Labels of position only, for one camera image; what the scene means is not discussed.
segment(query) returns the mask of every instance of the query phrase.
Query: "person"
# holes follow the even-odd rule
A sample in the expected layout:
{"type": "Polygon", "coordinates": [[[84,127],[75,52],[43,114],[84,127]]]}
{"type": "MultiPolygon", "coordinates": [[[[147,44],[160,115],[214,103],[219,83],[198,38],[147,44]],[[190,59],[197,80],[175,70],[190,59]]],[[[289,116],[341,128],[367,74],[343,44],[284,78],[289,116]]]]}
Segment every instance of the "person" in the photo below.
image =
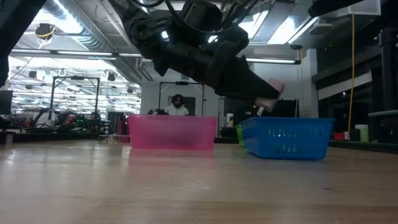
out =
{"type": "Polygon", "coordinates": [[[177,94],[172,98],[172,104],[164,109],[169,115],[186,116],[189,114],[188,109],[184,107],[184,97],[177,94]]]}

